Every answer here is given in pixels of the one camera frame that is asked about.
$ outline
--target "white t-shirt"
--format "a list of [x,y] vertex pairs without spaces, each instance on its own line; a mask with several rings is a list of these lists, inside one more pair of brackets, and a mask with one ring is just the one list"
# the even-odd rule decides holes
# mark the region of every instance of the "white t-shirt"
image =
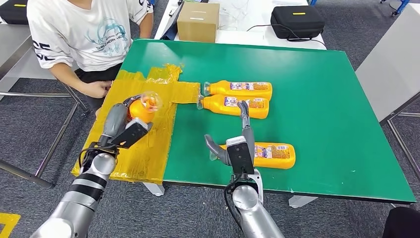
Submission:
[[129,19],[153,12],[147,0],[92,0],[91,10],[68,0],[29,0],[27,16],[42,68],[56,63],[103,71],[124,61],[133,42]]

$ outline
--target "gray carpet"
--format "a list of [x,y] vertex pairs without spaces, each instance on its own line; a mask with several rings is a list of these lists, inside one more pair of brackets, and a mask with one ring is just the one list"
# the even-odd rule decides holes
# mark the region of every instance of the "gray carpet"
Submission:
[[[155,7],[156,32],[166,6]],[[319,0],[317,9],[326,19],[323,38],[329,49],[344,50],[356,69],[394,21],[387,4],[378,0]],[[133,27],[133,35],[138,31]],[[16,92],[57,92],[53,80],[20,79]],[[70,99],[5,97],[0,101],[1,158],[35,172],[46,154]],[[420,103],[411,106],[420,112]],[[35,184],[0,170],[0,212],[22,215],[12,238],[28,237],[44,222],[73,180],[69,173],[93,123],[93,115],[78,110],[58,146],[43,178],[54,189]],[[396,118],[413,156],[420,163],[420,119]],[[387,126],[383,130],[417,199],[420,182]],[[288,207],[289,195],[266,194],[265,206],[288,238],[381,237],[390,204],[319,198],[299,208]],[[412,205],[420,210],[420,205]],[[222,191],[204,187],[167,186],[165,196],[151,195],[140,183],[111,181],[91,225],[91,238],[242,237],[222,197]]]

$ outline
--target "person's arm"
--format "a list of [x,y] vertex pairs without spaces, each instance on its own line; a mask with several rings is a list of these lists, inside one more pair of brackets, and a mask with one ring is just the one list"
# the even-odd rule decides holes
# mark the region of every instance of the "person's arm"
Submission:
[[50,72],[61,82],[93,98],[105,97],[112,84],[111,81],[97,81],[93,83],[82,82],[65,63],[54,64],[50,68]]
[[150,38],[153,28],[153,6],[147,0],[126,0],[130,20],[140,27],[140,38]]
[[82,82],[71,69],[73,58],[70,47],[44,15],[35,7],[27,8],[33,46],[40,66],[49,69],[58,80],[77,91],[93,98],[103,98],[111,82]]
[[140,22],[140,38],[150,38],[153,29],[153,12],[146,14]]

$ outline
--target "cardboard box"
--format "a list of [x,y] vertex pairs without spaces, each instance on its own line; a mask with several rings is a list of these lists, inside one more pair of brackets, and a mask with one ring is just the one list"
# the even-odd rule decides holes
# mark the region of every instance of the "cardboard box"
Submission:
[[216,42],[219,9],[218,3],[185,2],[176,21],[179,39],[181,41]]

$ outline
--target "bottle label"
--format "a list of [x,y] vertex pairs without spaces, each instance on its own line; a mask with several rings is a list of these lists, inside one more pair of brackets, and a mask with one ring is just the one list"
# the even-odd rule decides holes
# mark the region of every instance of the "bottle label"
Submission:
[[[250,108],[264,108],[264,98],[255,98],[245,101]],[[227,107],[237,107],[238,99],[236,97],[224,97],[224,105]]]
[[268,89],[268,83],[264,83],[264,82],[230,83],[230,89],[232,89],[232,90],[267,90]]
[[267,147],[255,145],[255,157],[266,159],[290,159],[290,149],[287,145],[270,145]]

